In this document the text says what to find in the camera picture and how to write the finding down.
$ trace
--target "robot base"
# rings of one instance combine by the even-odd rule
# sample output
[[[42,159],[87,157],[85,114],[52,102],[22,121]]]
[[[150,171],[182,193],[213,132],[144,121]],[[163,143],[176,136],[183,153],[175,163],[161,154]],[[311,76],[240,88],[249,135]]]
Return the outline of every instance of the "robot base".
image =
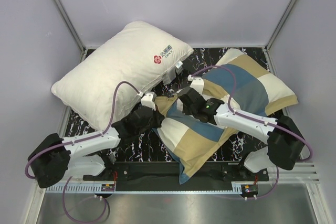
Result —
[[[113,170],[106,169],[99,176],[86,175],[86,181],[113,180],[117,171],[116,191],[230,191],[232,182],[254,182],[255,175],[239,176],[239,162],[206,162],[187,182],[180,185],[177,162],[116,162]],[[257,173],[259,181],[269,181],[267,170]]]

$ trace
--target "pillow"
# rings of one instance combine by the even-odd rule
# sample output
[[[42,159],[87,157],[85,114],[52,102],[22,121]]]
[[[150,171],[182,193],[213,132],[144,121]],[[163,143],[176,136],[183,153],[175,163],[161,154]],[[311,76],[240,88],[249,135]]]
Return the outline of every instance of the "pillow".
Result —
[[[175,65],[193,53],[186,43],[145,22],[132,22],[56,82],[51,91],[96,130],[110,120],[119,82],[147,92],[175,77]],[[140,100],[123,84],[118,89],[113,121],[128,115]]]
[[[280,79],[238,49],[228,50],[217,65],[224,65],[236,76],[237,87],[232,99],[234,108],[267,116],[298,103],[296,95]],[[227,71],[212,69],[202,79],[205,99],[215,97],[228,101],[233,78]],[[157,97],[155,103],[165,119],[162,127],[154,131],[180,163],[180,184],[193,176],[231,135],[237,133],[236,129],[220,129],[184,115],[177,95]]]

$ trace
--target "black platform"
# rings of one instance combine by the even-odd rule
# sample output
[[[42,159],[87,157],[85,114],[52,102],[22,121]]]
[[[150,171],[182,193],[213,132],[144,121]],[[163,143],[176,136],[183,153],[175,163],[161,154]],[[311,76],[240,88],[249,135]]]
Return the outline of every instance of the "black platform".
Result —
[[[232,169],[238,162],[206,162],[187,182],[178,181],[177,162],[116,162],[113,170],[118,172],[116,191],[228,191],[233,190],[232,181],[253,182],[256,177],[232,179]],[[105,170],[94,177],[84,176],[87,181],[113,180],[113,170]],[[266,169],[258,172],[258,181],[269,181]]]
[[[167,85],[158,84],[154,91],[157,96],[171,97],[174,93],[187,85],[187,76],[206,66],[216,64],[229,48],[194,48],[194,53],[183,63],[183,72],[175,80]],[[262,67],[268,69],[266,57],[262,48],[238,48],[256,60]],[[87,57],[94,50],[88,50]],[[93,132],[87,122],[82,120],[74,111],[71,112],[66,136],[75,136]],[[209,161],[238,161],[249,151],[255,151],[264,147],[264,143],[245,133],[239,132],[209,158]],[[141,134],[132,144],[117,148],[114,152],[117,162],[173,162],[174,160],[161,143],[158,136],[151,130]]]

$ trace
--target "pillow logo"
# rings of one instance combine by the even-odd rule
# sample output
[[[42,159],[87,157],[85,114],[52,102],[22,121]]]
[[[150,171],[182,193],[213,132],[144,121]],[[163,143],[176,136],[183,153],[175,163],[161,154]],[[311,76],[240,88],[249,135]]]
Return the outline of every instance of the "pillow logo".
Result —
[[[155,55],[155,56],[154,56],[154,63],[156,63],[156,64],[160,64],[160,63],[161,63],[161,56],[157,56],[157,55]]]
[[[161,59],[167,58],[169,55],[173,53],[173,47],[171,45],[168,45],[161,53],[160,55],[154,56],[154,63],[160,64]]]

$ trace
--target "white pillow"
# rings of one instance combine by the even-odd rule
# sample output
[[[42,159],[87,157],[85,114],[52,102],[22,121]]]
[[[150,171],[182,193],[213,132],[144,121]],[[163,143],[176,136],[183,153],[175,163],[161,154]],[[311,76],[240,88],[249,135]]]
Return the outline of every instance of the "white pillow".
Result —
[[[192,53],[191,46],[172,35],[145,22],[132,22],[56,82],[51,91],[92,128],[104,130],[119,82],[128,81],[147,92]],[[139,100],[136,92],[123,84],[118,89],[113,122],[128,115]]]

